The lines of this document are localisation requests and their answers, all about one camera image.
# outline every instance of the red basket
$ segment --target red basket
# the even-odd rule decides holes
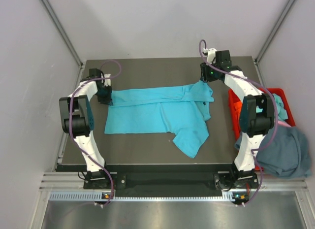
[[[295,122],[289,107],[289,104],[287,103],[287,100],[285,98],[284,95],[284,91],[282,89],[267,89],[269,92],[271,92],[272,94],[277,94],[281,97],[283,103],[284,103],[284,108],[287,112],[288,115],[288,119],[286,120],[286,122],[294,127],[295,126]],[[239,120],[237,120],[237,114],[234,108],[234,103],[239,102],[239,98],[236,96],[236,94],[230,89],[228,91],[228,106],[230,107],[231,110],[231,116],[232,116],[232,122],[233,122],[233,131],[234,131],[234,135],[235,135],[235,139],[237,140],[240,137],[240,133],[241,130],[239,128],[238,122]]]

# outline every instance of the metal frame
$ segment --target metal frame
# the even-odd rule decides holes
[[[50,5],[48,0],[40,0],[47,10],[50,18],[52,19],[56,29],[60,33],[63,41],[65,42],[66,46],[70,50],[74,60],[76,63],[81,67],[80,72],[78,74],[78,79],[76,82],[76,85],[79,83],[81,74],[84,70],[84,65],[81,62],[78,54],[76,53],[69,37],[67,36],[64,28],[62,27],[58,17],[56,16],[52,6]],[[292,6],[297,0],[288,0],[286,6],[284,7],[283,11],[281,12],[279,18],[277,19],[273,29],[269,33],[265,43],[263,44],[262,48],[259,51],[259,54],[257,58],[254,60],[254,64],[258,73],[258,77],[260,79],[260,82],[264,85],[265,82],[262,78],[261,71],[259,69],[259,62],[261,61],[262,57],[264,56],[266,50],[270,46],[271,42],[275,38],[275,35],[279,31],[281,25],[283,24],[283,21],[288,16],[289,11],[291,10]],[[60,160],[62,159],[65,143],[67,140],[67,135],[63,133],[63,136],[61,138],[61,143],[59,147],[59,151],[57,154],[56,159],[52,163],[53,169],[57,166],[58,163],[60,163]],[[282,180],[278,178],[273,178],[270,176],[265,176],[263,185],[260,189],[261,191],[269,191],[269,192],[276,192],[276,191],[290,191],[295,192],[297,196],[297,200],[301,209],[301,213],[304,217],[305,223],[307,225],[307,228],[314,228],[315,227],[315,207],[313,205],[313,201],[310,197],[310,193],[308,191],[306,182],[304,179],[296,179],[296,180]],[[99,193],[99,192],[109,192],[109,190],[84,190],[83,189],[83,181],[77,177],[76,172],[46,172],[43,176],[39,194],[37,197],[36,202],[36,209],[33,215],[33,218],[31,219],[29,228],[31,229],[38,229],[42,227],[44,215],[47,209],[48,201],[50,199],[51,193],[62,193],[68,194],[69,192],[74,194],[80,194],[80,193]],[[141,200],[141,201],[147,201],[152,200],[152,198],[128,198],[124,197],[120,199],[122,201],[135,201],[135,200]],[[184,199],[184,200],[192,200],[196,201],[199,200],[198,197],[193,197],[191,199]]]

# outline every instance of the white wall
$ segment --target white wall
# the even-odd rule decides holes
[[[309,139],[313,160],[315,159],[314,4],[315,0],[296,2],[260,63],[266,86],[284,89],[296,125]],[[315,201],[315,176],[307,182]]]
[[[0,228],[25,229],[78,66],[39,0],[0,0]]]
[[[81,59],[255,57],[287,0],[49,0]]]

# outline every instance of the pile of clothes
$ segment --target pile of clothes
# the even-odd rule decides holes
[[[257,153],[257,161],[264,168],[264,172],[280,178],[308,177],[311,175],[311,157],[309,143],[306,136],[297,127],[291,127],[285,120],[288,119],[287,111],[280,96],[273,94],[278,111],[278,130],[272,143],[263,151]],[[234,103],[238,119],[241,113],[241,102]],[[273,133],[269,130],[261,143],[265,146]],[[242,136],[235,143],[240,148]]]

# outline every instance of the gray towel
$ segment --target gray towel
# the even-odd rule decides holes
[[[260,144],[264,146],[271,138],[272,130]],[[242,135],[235,143],[240,149]],[[311,173],[311,157],[306,136],[296,127],[278,125],[277,134],[268,148],[257,153],[257,161],[264,172],[280,178],[308,177]]]

